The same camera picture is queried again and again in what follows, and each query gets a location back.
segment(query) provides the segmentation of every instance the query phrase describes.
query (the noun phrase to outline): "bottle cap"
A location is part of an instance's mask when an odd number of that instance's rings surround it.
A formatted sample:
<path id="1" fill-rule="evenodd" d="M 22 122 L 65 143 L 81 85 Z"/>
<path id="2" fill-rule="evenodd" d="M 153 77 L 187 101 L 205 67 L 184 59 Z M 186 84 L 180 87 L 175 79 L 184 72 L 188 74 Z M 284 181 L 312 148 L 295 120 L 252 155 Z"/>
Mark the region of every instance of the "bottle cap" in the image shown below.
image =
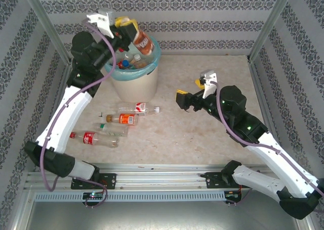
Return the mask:
<path id="1" fill-rule="evenodd" d="M 107 115 L 106 116 L 106 121 L 107 122 L 112 122 L 112 115 Z"/>
<path id="2" fill-rule="evenodd" d="M 123 60 L 123 66 L 129 67 L 130 63 L 127 60 Z"/>
<path id="3" fill-rule="evenodd" d="M 134 55 L 135 61 L 139 61 L 141 59 L 141 56 L 139 54 Z"/>

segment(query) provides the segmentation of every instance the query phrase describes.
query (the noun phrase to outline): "beige floor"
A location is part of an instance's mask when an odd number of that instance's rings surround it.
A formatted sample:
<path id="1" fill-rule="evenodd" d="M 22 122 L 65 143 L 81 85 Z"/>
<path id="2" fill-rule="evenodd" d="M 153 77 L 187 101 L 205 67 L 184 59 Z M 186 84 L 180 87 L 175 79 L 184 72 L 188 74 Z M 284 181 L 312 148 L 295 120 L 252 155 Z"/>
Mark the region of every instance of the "beige floor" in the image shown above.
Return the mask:
<path id="1" fill-rule="evenodd" d="M 175 102 L 177 89 L 196 93 L 194 81 L 201 71 L 214 69 L 221 86 L 236 85 L 247 97 L 247 110 L 262 119 L 245 56 L 162 56 L 158 87 L 153 100 L 161 113 L 140 117 L 115 149 L 79 144 L 67 145 L 65 153 L 91 163 L 123 164 L 264 164 L 257 156 L 235 143 L 224 126 L 205 111 L 186 113 Z M 101 84 L 94 99 L 78 120 L 75 130 L 90 129 L 101 122 L 100 113 L 113 113 L 120 101 L 111 81 Z"/>

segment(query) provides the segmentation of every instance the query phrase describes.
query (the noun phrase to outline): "blue plastic bag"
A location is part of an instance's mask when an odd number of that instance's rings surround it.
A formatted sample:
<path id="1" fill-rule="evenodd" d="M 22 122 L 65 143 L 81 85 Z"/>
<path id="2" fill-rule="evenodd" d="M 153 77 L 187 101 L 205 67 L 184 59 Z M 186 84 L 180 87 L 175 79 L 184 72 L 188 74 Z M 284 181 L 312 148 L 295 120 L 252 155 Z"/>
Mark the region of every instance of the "blue plastic bag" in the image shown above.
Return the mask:
<path id="1" fill-rule="evenodd" d="M 155 46 L 154 50 L 152 52 L 152 55 L 154 57 L 153 62 L 144 68 L 135 69 L 135 70 L 123 70 L 123 69 L 119 69 L 116 66 L 115 71 L 111 75 L 113 79 L 115 79 L 117 81 L 134 80 L 134 79 L 140 78 L 146 74 L 151 73 L 157 67 L 158 62 L 161 57 L 161 49 L 160 49 L 160 46 L 158 45 L 157 41 L 152 36 L 150 36 L 150 38 Z M 112 66 L 109 63 L 106 63 L 105 69 L 107 72 L 110 72 L 112 69 Z"/>

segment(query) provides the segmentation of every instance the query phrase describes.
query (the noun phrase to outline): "striped wall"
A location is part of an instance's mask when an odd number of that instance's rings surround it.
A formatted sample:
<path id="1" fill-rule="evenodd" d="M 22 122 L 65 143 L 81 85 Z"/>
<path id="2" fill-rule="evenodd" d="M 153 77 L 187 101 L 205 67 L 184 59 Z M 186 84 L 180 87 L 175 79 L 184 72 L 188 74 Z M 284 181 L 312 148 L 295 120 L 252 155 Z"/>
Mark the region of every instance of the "striped wall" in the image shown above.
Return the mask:
<path id="1" fill-rule="evenodd" d="M 281 145 L 318 178 L 324 177 L 323 7 L 324 0 L 289 0 L 254 61 Z M 324 229 L 324 214 L 312 218 Z"/>
<path id="2" fill-rule="evenodd" d="M 27 0 L 0 0 L 0 229 L 10 225 L 24 173 L 22 150 L 49 122 L 64 64 Z"/>
<path id="3" fill-rule="evenodd" d="M 112 8 L 138 20 L 163 54 L 248 55 L 276 0 L 40 0 L 65 47 L 86 14 Z"/>

